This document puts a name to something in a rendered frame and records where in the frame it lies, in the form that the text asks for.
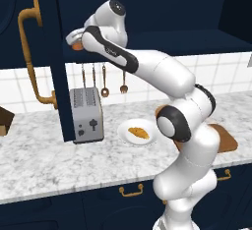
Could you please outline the orange jam jar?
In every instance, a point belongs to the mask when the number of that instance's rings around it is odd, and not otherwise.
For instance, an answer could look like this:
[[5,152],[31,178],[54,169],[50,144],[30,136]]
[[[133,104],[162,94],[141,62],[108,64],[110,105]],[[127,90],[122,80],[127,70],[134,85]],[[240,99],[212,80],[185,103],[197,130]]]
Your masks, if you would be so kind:
[[81,41],[77,41],[72,45],[72,49],[76,51],[81,51],[84,49],[83,43]]

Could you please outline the navy cabinet door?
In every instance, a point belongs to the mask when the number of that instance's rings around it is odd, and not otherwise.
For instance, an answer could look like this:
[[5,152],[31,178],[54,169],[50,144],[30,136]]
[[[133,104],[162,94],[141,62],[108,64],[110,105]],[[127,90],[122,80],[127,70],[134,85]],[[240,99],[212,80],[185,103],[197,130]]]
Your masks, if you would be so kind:
[[45,37],[45,46],[49,55],[49,66],[54,84],[61,124],[62,137],[65,142],[75,138],[73,116],[62,49],[61,21],[57,0],[38,0]]

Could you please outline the hanging brass fork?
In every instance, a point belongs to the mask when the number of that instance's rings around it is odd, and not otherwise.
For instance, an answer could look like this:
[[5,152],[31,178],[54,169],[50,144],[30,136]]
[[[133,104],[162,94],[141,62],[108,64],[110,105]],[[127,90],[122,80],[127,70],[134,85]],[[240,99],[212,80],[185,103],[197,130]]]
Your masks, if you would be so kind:
[[123,71],[123,83],[122,86],[120,87],[121,93],[127,93],[128,87],[126,86],[126,72]]

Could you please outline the brown box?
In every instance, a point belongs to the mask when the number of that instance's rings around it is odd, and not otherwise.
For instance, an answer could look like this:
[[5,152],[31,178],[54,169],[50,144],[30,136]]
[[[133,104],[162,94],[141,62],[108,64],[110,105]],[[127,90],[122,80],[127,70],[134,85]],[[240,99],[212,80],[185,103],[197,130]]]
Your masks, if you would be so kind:
[[0,106],[0,136],[6,136],[15,114]]

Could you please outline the navy open wall cabinet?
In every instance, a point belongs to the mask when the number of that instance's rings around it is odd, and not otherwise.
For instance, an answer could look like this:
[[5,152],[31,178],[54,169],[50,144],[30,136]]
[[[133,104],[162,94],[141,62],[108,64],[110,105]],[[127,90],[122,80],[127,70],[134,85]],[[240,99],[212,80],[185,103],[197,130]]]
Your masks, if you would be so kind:
[[[58,0],[67,35],[107,0]],[[127,46],[171,56],[252,51],[252,0],[117,0]]]

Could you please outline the white plate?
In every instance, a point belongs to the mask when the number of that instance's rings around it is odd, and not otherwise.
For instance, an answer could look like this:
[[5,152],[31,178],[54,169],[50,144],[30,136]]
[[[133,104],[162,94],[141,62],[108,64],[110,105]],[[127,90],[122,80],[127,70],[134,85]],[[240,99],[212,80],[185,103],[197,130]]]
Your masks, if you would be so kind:
[[[140,139],[131,134],[128,129],[131,127],[143,128],[150,136],[148,140]],[[121,123],[117,129],[119,138],[130,146],[147,146],[158,140],[158,129],[154,122],[146,119],[129,119]]]

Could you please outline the golden croissant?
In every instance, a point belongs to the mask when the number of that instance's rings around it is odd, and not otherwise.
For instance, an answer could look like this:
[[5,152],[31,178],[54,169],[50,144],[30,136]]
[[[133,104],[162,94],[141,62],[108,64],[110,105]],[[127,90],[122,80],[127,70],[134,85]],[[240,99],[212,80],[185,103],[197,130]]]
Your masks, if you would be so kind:
[[149,134],[143,128],[131,127],[128,131],[140,139],[148,140],[150,138]]

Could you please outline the silver toaster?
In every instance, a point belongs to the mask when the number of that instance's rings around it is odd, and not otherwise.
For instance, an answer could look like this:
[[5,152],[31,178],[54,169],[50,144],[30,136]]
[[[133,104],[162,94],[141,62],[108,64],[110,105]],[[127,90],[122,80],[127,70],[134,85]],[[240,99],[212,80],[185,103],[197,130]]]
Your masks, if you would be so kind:
[[75,144],[102,141],[104,138],[103,112],[96,87],[70,90],[75,131]]

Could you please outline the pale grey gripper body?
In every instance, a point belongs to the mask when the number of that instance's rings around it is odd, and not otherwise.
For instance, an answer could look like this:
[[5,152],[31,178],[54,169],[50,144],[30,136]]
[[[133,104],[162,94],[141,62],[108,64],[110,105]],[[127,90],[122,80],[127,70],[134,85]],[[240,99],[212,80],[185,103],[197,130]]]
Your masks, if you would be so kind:
[[69,45],[73,45],[74,43],[79,42],[82,38],[84,31],[85,31],[85,28],[74,29],[65,37],[66,42]]

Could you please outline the brown wooden cutting board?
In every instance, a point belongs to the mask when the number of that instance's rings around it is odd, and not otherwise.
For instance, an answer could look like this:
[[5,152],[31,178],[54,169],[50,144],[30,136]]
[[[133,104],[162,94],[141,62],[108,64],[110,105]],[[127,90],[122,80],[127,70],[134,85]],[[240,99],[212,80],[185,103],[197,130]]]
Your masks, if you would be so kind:
[[[168,105],[161,105],[156,109],[156,117],[158,116],[160,110],[166,106]],[[238,142],[223,126],[219,124],[209,124],[209,126],[213,127],[220,135],[219,153],[237,150]],[[177,141],[173,142],[175,143],[177,149],[181,151],[182,143]]]

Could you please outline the hanging brass spoon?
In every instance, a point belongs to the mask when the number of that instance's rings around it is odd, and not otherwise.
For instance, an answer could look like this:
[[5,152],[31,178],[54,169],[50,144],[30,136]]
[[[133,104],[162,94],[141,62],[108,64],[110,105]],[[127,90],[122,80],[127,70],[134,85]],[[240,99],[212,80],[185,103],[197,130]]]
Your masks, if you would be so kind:
[[108,97],[109,96],[109,89],[106,87],[106,69],[105,65],[102,65],[102,79],[103,79],[103,88],[101,89],[101,96]]

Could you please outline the navy closed wall cabinet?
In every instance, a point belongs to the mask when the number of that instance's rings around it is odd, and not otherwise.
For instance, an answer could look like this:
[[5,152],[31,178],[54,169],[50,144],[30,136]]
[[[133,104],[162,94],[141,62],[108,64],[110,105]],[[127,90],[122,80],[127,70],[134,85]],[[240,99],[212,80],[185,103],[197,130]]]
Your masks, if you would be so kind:
[[[18,16],[22,10],[33,7],[33,0],[0,0],[0,70],[25,68]],[[25,33],[31,50],[31,61],[35,67],[49,65],[49,54],[45,41],[45,25],[37,20],[24,21]]]

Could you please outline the navy drawer front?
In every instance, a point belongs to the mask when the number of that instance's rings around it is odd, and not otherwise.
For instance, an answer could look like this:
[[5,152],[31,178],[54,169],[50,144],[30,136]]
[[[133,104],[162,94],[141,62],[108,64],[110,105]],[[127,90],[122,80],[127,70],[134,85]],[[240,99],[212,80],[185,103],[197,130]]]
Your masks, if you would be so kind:
[[[138,192],[138,185],[144,185],[141,195],[124,198],[125,194]],[[153,230],[155,222],[164,211],[163,202],[153,191],[153,181],[141,181],[82,192],[87,230]]]
[[0,205],[0,230],[87,230],[78,194]]
[[193,209],[192,219],[200,230],[231,230],[229,223],[252,179],[252,164],[215,169],[216,175],[224,169],[230,170],[231,178],[218,181]]

